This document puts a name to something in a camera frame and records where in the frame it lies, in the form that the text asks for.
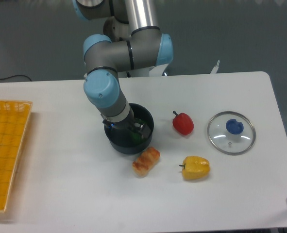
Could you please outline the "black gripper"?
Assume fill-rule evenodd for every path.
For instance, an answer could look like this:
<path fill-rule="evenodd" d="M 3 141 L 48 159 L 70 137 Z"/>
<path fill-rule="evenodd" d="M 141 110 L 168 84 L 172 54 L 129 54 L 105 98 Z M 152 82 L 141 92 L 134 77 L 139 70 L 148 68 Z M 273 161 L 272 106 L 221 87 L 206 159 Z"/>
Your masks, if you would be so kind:
<path fill-rule="evenodd" d="M 108 139 L 131 138 L 131 131 L 139 133 L 142 139 L 149 138 L 151 134 L 151 129 L 147 123 L 136 122 L 134 116 L 127 116 L 125 119 L 118 122 L 115 122 L 106 116 L 103 116 L 102 118 L 104 131 Z"/>

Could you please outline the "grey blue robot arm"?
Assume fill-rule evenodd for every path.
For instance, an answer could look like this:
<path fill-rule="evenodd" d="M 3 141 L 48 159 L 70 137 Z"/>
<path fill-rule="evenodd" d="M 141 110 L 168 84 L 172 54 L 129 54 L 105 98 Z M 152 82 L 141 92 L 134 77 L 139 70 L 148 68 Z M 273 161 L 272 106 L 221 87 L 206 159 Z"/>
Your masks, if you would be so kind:
<path fill-rule="evenodd" d="M 100 111 L 107 128 L 126 130 L 146 139 L 152 129 L 135 118 L 119 81 L 118 73 L 168 65 L 173 44 L 160 32 L 153 0 L 74 0 L 76 14 L 86 20 L 113 17 L 129 26 L 121 41 L 105 34 L 89 36 L 83 43 L 86 67 L 84 92 Z"/>

